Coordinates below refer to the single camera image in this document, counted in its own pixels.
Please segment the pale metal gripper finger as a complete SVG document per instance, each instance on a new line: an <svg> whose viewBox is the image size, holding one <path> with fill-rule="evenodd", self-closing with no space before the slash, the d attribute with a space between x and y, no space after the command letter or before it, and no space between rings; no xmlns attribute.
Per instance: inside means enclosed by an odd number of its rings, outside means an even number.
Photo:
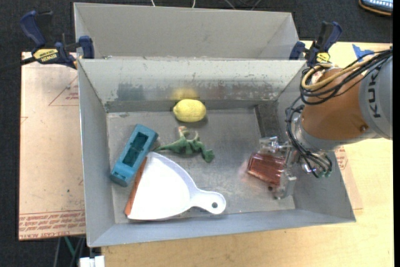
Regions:
<svg viewBox="0 0 400 267"><path fill-rule="evenodd" d="M259 152L260 153L280 153L282 146L278 142L276 136L263 137L259 139Z"/></svg>
<svg viewBox="0 0 400 267"><path fill-rule="evenodd" d="M294 192L297 177L290 171L285 171L279 178L279 184L274 188L273 196L276 199L283 199L291 196Z"/></svg>

